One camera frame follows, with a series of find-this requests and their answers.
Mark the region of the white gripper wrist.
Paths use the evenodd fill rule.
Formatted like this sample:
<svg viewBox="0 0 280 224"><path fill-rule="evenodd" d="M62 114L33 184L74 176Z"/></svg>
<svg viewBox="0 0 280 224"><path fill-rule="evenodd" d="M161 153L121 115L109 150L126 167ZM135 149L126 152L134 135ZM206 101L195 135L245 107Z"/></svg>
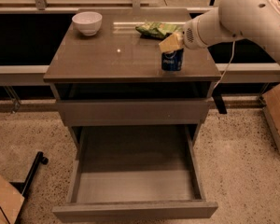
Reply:
<svg viewBox="0 0 280 224"><path fill-rule="evenodd" d="M183 27L183 35L174 32L160 42L161 53L182 49L204 49L222 41L222 30L217 11L208 11L187 21Z"/></svg>

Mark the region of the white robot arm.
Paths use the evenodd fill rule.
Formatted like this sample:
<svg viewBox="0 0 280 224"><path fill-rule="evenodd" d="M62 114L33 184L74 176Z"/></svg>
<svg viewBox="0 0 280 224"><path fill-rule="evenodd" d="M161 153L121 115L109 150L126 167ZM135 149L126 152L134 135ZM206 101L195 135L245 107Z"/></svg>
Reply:
<svg viewBox="0 0 280 224"><path fill-rule="evenodd" d="M204 49L241 39L259 45L280 65L280 2L221 0L218 7L185 22L181 31L167 36L160 42L160 50Z"/></svg>

